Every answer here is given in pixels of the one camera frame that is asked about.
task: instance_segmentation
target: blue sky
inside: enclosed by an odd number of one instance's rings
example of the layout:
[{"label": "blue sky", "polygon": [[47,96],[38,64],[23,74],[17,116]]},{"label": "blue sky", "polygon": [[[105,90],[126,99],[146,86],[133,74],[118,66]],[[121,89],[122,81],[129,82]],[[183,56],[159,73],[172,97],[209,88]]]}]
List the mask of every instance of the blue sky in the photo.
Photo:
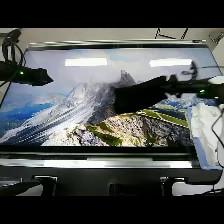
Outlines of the blue sky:
[{"label": "blue sky", "polygon": [[[46,93],[68,94],[76,83],[80,82],[116,82],[120,79],[120,71],[125,70],[135,81],[148,81],[157,76],[179,75],[189,66],[172,66],[151,68],[152,59],[183,58],[194,60],[198,67],[216,65],[209,49],[206,48],[142,48],[142,49],[73,49],[51,51],[28,51],[25,55],[26,66],[45,68],[54,80],[43,87],[12,84],[9,90],[14,94],[44,95]],[[65,60],[72,58],[107,58],[107,66],[65,67]],[[207,78],[220,75],[217,68],[200,70],[199,77]]]}]

